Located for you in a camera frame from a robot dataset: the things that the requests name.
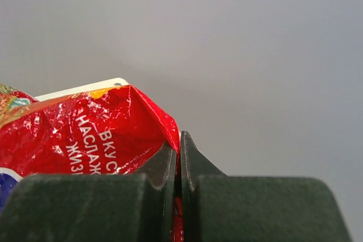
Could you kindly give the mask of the red candy bag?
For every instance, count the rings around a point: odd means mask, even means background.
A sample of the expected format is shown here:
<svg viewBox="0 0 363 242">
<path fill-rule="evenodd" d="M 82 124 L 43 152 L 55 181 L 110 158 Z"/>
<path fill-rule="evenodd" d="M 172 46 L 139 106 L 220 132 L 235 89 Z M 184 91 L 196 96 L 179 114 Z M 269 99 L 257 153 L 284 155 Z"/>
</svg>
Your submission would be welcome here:
<svg viewBox="0 0 363 242">
<path fill-rule="evenodd" d="M 179 160 L 176 121 L 137 88 L 109 87 L 37 101 L 1 85 L 1 213 L 32 175 L 128 175 L 163 144 Z M 180 241 L 174 213 L 171 238 Z"/>
</svg>

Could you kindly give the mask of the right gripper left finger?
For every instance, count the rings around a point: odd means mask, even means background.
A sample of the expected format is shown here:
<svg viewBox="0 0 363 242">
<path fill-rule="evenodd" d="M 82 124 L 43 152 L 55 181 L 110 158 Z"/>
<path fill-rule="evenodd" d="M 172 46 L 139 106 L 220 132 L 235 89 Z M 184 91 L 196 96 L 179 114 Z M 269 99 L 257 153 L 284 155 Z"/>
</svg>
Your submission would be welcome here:
<svg viewBox="0 0 363 242">
<path fill-rule="evenodd" d="M 32 175 L 1 213 L 2 241 L 169 241 L 176 152 L 128 175 Z"/>
</svg>

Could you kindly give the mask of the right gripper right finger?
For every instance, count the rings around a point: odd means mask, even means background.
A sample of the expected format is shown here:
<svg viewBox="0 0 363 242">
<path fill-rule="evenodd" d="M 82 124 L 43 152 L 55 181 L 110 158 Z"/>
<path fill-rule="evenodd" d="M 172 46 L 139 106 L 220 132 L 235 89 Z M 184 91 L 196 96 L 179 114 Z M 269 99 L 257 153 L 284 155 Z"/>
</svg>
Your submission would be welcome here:
<svg viewBox="0 0 363 242">
<path fill-rule="evenodd" d="M 180 138 L 185 241 L 351 241 L 336 199 L 311 177 L 228 176 Z"/>
</svg>

